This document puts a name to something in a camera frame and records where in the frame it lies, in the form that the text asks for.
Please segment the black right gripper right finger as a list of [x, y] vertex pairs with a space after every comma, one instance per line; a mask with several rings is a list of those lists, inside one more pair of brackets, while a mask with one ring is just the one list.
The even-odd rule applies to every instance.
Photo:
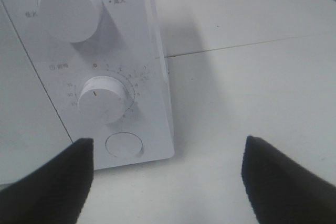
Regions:
[[259, 137], [246, 139], [241, 176], [259, 223], [335, 223], [335, 185]]

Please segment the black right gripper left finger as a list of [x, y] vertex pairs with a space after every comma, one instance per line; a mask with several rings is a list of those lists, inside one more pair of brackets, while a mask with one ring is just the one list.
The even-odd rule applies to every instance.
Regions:
[[76, 223], [93, 181], [93, 140], [80, 138], [1, 190], [1, 223]]

